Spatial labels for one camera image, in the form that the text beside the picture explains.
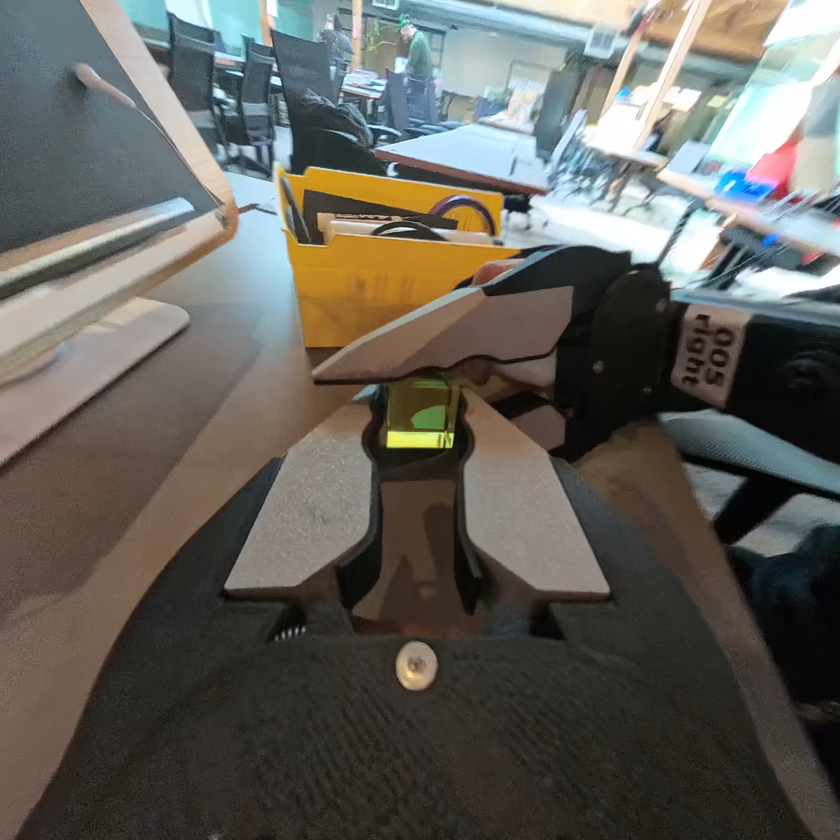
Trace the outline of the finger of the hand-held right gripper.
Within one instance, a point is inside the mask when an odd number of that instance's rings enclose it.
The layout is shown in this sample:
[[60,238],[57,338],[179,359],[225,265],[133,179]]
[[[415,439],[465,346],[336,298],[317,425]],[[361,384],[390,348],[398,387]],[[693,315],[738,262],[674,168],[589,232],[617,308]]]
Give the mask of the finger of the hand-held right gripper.
[[550,455],[564,454],[566,420],[553,401],[556,356],[492,363],[491,378],[503,386],[488,403]]
[[384,384],[465,361],[498,363],[548,356],[572,318],[573,289],[490,295],[455,290],[343,347],[311,372],[316,385]]

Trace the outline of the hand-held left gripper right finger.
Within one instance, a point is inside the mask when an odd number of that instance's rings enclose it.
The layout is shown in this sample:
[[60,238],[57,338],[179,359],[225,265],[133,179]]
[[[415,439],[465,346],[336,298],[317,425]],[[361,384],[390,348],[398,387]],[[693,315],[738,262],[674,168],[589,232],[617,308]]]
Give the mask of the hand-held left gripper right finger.
[[459,526],[491,598],[529,612],[608,600],[610,585],[548,451],[475,392],[461,402]]

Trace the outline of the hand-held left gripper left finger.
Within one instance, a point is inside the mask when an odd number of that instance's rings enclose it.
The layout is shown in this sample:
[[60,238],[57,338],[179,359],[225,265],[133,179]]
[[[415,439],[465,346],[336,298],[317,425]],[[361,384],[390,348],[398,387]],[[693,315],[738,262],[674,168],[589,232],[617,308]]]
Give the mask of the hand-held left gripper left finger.
[[283,458],[224,584],[227,596],[354,607],[382,569],[382,423],[377,394],[358,394]]

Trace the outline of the yellow green glass cube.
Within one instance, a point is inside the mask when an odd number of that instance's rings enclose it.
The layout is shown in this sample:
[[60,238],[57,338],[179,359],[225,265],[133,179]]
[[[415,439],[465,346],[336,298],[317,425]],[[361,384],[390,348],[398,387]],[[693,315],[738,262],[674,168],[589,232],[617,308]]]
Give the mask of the yellow green glass cube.
[[450,450],[455,443],[460,385],[410,377],[385,385],[382,442],[389,450]]

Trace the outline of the yellow plastic bin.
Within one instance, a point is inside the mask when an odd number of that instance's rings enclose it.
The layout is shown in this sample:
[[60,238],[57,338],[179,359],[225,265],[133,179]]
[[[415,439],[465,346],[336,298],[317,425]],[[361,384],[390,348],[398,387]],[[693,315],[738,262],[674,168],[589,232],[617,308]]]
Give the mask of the yellow plastic bin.
[[[502,195],[386,176],[318,167],[303,175],[275,165],[280,227],[297,292],[304,343],[339,348],[385,323],[443,296],[470,280],[478,268],[517,254],[504,245],[457,245],[411,239],[337,236],[330,244],[312,238],[302,217],[302,194],[312,189],[427,211],[442,198],[467,194],[490,210],[501,231]],[[458,229],[482,232],[476,212],[446,214]]]

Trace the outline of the purple tape roll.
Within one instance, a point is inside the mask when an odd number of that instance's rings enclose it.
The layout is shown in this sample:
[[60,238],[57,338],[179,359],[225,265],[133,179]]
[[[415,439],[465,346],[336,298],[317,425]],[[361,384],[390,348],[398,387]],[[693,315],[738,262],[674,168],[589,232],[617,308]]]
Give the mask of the purple tape roll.
[[485,204],[473,196],[467,194],[454,194],[442,198],[436,202],[427,213],[434,216],[445,216],[447,213],[457,209],[468,209],[476,212],[481,223],[482,232],[491,237],[497,236],[497,222]]

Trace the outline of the white peg handle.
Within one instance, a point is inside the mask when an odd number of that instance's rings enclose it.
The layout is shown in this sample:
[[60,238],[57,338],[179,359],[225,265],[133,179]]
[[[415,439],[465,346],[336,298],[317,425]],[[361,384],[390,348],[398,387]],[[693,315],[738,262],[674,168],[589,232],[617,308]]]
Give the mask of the white peg handle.
[[483,232],[469,232],[460,229],[429,227],[415,219],[374,216],[344,216],[320,213],[318,227],[324,245],[337,236],[411,239],[421,242],[452,243],[457,245],[498,246],[502,242]]

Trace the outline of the person's right hand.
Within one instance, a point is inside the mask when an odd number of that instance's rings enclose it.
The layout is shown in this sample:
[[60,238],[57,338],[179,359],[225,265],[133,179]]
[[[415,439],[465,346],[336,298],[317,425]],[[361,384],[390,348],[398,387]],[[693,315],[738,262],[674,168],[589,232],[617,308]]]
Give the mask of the person's right hand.
[[483,266],[478,268],[474,276],[472,276],[469,284],[472,287],[486,285],[510,270],[516,269],[523,261],[524,258],[509,258],[486,262]]

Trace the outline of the grey long table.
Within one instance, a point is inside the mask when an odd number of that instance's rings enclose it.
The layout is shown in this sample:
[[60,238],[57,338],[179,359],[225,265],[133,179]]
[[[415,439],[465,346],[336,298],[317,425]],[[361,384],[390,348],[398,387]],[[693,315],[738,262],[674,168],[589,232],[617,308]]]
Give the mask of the grey long table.
[[502,194],[546,196],[548,166],[537,155],[535,139],[482,122],[389,143],[374,151],[401,176],[436,184],[455,182]]

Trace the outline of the black office chair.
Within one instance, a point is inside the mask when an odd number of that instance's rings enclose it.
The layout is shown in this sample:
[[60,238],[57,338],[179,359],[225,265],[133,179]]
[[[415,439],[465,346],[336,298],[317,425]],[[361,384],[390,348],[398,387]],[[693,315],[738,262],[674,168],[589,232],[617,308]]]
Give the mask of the black office chair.
[[275,163],[275,124],[271,106],[272,50],[243,36],[245,63],[239,89],[238,110],[248,144],[257,154],[258,168],[271,176]]
[[[387,176],[387,165],[375,157],[374,148],[362,148],[345,133],[305,129],[301,124],[296,99],[307,88],[333,103],[351,103],[338,100],[339,95],[330,75],[327,46],[277,31],[272,32],[272,44],[290,125],[290,173],[303,175],[308,168],[318,167]],[[375,130],[370,124],[369,127],[375,140]]]
[[169,83],[213,158],[219,145],[214,99],[217,33],[167,12],[171,71]]

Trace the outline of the black wooden book stand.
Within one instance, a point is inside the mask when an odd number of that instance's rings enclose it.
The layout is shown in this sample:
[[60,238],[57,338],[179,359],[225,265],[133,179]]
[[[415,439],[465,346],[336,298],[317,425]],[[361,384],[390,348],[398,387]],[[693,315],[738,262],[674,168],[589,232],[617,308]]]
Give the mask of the black wooden book stand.
[[2,2],[1,463],[183,332],[238,210],[119,2]]

